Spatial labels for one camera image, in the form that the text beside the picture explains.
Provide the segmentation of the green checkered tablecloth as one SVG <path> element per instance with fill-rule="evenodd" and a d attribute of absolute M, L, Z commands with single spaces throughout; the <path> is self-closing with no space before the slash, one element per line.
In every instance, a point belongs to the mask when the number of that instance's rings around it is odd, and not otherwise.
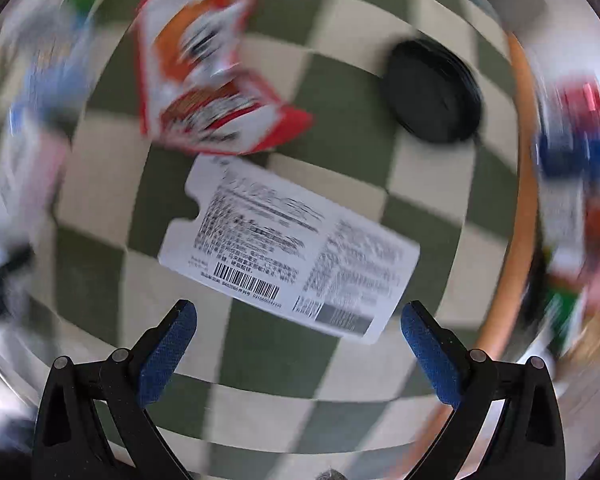
<path fill-rule="evenodd" d="M 72 151 L 45 220 L 30 310 L 0 330 L 0 369 L 30 401 L 56 356 L 97 361 L 129 347 L 176 300 L 196 336 L 149 413 L 203 479 L 388 477 L 438 401 L 391 320 L 374 344 L 310 330 L 158 263 L 171 220 L 197 210 L 187 155 L 140 132 L 132 21 L 142 0 L 97 9 L 97 84 L 65 123 Z M 465 61 L 484 99 L 480 136 L 452 148 L 398 127 L 379 96 L 385 52 L 408 36 Z M 464 344 L 496 351 L 483 325 L 512 238 L 515 83 L 503 29 L 467 0 L 257 0 L 245 62 L 313 125 L 254 162 L 419 244 L 404 292 Z"/>

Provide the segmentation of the white printed label card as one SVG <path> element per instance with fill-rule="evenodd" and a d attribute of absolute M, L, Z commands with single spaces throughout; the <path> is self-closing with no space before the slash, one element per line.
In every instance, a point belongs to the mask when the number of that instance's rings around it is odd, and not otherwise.
<path fill-rule="evenodd" d="M 198 216 L 159 263 L 311 330 L 373 344 L 417 266 L 417 243 L 238 157 L 196 157 L 185 193 Z"/>

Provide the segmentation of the black round lid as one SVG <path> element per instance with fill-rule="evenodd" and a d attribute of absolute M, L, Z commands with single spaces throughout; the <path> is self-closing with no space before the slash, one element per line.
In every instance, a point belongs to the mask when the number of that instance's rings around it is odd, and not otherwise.
<path fill-rule="evenodd" d="M 379 91 L 393 119 L 419 140 L 452 145 L 478 136 L 484 104 L 476 77 L 437 41 L 415 38 L 395 44 Z"/>

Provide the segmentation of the red white snack bag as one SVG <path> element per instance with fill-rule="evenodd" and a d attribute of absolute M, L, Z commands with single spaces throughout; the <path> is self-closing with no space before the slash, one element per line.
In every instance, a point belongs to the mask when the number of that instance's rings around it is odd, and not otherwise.
<path fill-rule="evenodd" d="M 143 0 L 135 20 L 140 131 L 185 153 L 276 148 L 312 117 L 240 62 L 254 0 Z"/>

